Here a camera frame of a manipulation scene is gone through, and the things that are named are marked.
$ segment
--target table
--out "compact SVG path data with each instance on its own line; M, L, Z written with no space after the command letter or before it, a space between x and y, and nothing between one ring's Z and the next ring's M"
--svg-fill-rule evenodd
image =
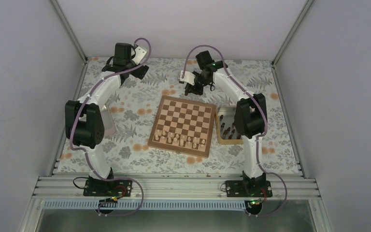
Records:
M80 91L85 94L96 82L107 58L90 58ZM131 77L107 101L117 133L105 137L99 145L116 173L154 174L241 174L243 146L220 145L213 133L207 159L158 150L147 146L162 95L212 103L235 105L220 88L204 89L202 96L184 95L185 85L178 83L178 72L185 59L151 58L143 80ZM281 103L269 61L226 60L234 76L254 93L266 97L269 132L263 139L263 167L278 174L297 174L298 166L289 138ZM196 60L189 60L188 71L199 71ZM57 167L58 172L88 172L84 154L71 151L67 140Z

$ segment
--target gray wall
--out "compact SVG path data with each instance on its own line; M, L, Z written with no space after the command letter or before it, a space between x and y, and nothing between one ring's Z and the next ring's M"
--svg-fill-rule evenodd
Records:
M317 0L277 71L333 228L371 231L371 1Z
M0 232L19 229L82 66L50 1L0 1Z
M142 36L153 46L152 57L185 58L209 44L229 59L260 60L274 59L305 2L59 0L88 56L109 57L116 41Z

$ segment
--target wooden chessboard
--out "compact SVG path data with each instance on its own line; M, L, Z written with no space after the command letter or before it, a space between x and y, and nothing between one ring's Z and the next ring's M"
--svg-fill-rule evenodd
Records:
M148 146L207 158L215 105L163 96Z

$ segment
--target gray floor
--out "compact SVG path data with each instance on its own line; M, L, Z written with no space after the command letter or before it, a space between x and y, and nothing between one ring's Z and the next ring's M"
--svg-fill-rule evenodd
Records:
M279 202L264 203L261 213ZM249 218L237 211L148 211L128 217L99 217L93 210L45 210L40 232L311 232L315 231L308 201L288 201L276 215Z

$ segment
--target white wall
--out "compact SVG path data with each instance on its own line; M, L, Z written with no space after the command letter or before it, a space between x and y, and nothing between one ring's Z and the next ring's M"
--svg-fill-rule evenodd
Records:
M82 66L50 1L0 1L0 232L19 230Z
M116 42L145 37L153 57L185 58L209 44L226 58L260 60L275 58L305 2L59 0L87 56L111 56Z
M315 1L277 71L331 224L371 231L371 1Z

